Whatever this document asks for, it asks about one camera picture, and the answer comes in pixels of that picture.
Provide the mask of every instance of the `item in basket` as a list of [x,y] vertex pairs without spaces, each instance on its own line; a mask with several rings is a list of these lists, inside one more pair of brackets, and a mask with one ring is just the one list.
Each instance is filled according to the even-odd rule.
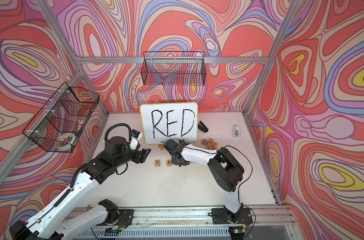
[[71,145],[75,141],[74,133],[67,132],[61,135],[55,142],[55,147],[60,148],[60,150],[69,150]]

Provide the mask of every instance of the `psychedelic patterned wall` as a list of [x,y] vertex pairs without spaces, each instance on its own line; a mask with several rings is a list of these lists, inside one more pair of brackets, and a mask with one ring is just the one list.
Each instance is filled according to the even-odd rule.
[[[206,56],[266,56],[285,15],[283,0],[51,2],[80,56],[142,56],[143,51],[204,51]],[[108,111],[144,103],[195,101],[200,111],[240,111],[256,64],[208,64],[204,87],[143,86],[140,64],[87,64]]]
[[[74,75],[63,49],[30,0],[0,1],[0,162],[46,100]],[[0,239],[55,198],[83,163],[102,121],[97,108],[71,154],[32,145],[0,186]]]
[[363,0],[304,0],[248,117],[305,239],[364,239]]
[[80,56],[142,56],[204,50],[207,56],[266,56],[285,0],[50,1]]
[[262,64],[218,64],[205,86],[143,85],[141,64],[84,64],[109,112],[139,111],[145,103],[196,102],[199,111],[242,111]]

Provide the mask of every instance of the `wall-mounted wire basket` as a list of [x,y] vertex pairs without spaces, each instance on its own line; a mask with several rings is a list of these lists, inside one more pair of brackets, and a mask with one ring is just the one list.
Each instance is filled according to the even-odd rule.
[[147,51],[143,55],[144,85],[205,85],[203,51]]
[[59,99],[52,108],[43,111],[40,123],[22,133],[47,152],[73,152],[84,127],[99,103],[99,94],[85,88],[69,87],[57,90]]

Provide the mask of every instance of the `black object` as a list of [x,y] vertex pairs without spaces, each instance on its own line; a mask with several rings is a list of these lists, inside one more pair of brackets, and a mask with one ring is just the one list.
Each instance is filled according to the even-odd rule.
[[145,51],[143,56],[141,76],[144,85],[205,85],[203,51]]
[[98,205],[104,206],[106,210],[109,212],[106,221],[104,221],[101,224],[98,224],[98,226],[106,226],[113,224],[113,225],[127,227],[131,225],[134,213],[133,209],[118,209],[118,206],[108,199],[100,201]]
[[211,209],[211,216],[214,224],[242,223],[246,226],[253,223],[249,208],[241,207],[236,214],[233,214],[225,207]]
[[187,166],[190,164],[189,161],[184,160],[182,157],[181,151],[185,146],[189,145],[188,142],[180,140],[179,143],[176,143],[174,140],[169,139],[164,148],[170,153],[171,155],[171,164],[178,165],[178,166]]
[[[190,162],[182,157],[182,150],[189,145],[188,142],[180,140],[179,143],[169,139],[164,147],[171,155],[171,163],[178,166],[189,165]],[[214,176],[217,184],[225,191],[234,192],[238,182],[243,178],[244,169],[235,157],[224,147],[213,154],[213,158],[208,161],[208,167]]]
[[242,165],[224,147],[221,147],[218,154],[210,159],[207,165],[218,185],[228,192],[235,191],[245,172]]
[[[58,90],[49,98],[40,111],[31,119],[22,133],[47,152],[73,152],[84,127],[99,103],[99,94],[80,87],[69,87],[61,94],[51,109],[43,107],[55,98]],[[26,131],[37,117],[44,116],[32,131]],[[58,140],[65,133],[75,135]]]
[[132,137],[138,138],[140,133],[141,132],[139,132],[137,130],[131,129],[131,136]]
[[[18,220],[10,226],[9,230],[13,240],[47,240],[45,238],[38,238],[37,235],[39,232],[35,231],[32,233],[30,229],[26,227],[26,224],[26,222]],[[48,240],[60,240],[63,236],[63,233],[58,234],[57,232],[54,232]]]
[[142,149],[138,151],[132,151],[130,149],[129,143],[126,142],[124,137],[112,137],[107,140],[109,132],[119,126],[127,127],[129,130],[129,140],[131,140],[131,129],[125,123],[118,123],[108,128],[106,131],[105,149],[100,152],[96,158],[88,161],[82,168],[81,172],[86,172],[91,177],[90,179],[95,179],[102,184],[105,179],[110,175],[114,174],[117,167],[122,166],[130,161],[135,163],[143,163],[146,157],[149,155],[151,149]]
[[204,125],[202,121],[199,121],[198,129],[201,130],[202,132],[208,132],[208,128]]

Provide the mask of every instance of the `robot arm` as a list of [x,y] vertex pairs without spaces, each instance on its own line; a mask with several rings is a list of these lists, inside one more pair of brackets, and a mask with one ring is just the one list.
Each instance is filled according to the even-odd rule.
[[[124,137],[112,137],[108,140],[111,129],[125,126],[129,130],[129,141]],[[90,227],[100,223],[115,224],[119,217],[118,207],[105,199],[90,211],[63,222],[71,210],[92,190],[98,187],[117,167],[129,161],[143,163],[151,149],[139,151],[140,133],[131,130],[127,124],[110,127],[104,138],[105,149],[96,158],[81,165],[74,173],[70,185],[63,190],[44,209],[32,216],[27,222],[17,221],[10,227],[15,240],[66,240],[72,239]]]
[[234,222],[242,207],[237,189],[245,171],[235,157],[224,147],[219,151],[206,150],[184,141],[176,143],[171,139],[165,143],[164,147],[172,157],[172,164],[185,166],[190,162],[196,162],[208,166],[217,184],[225,190],[228,219]]

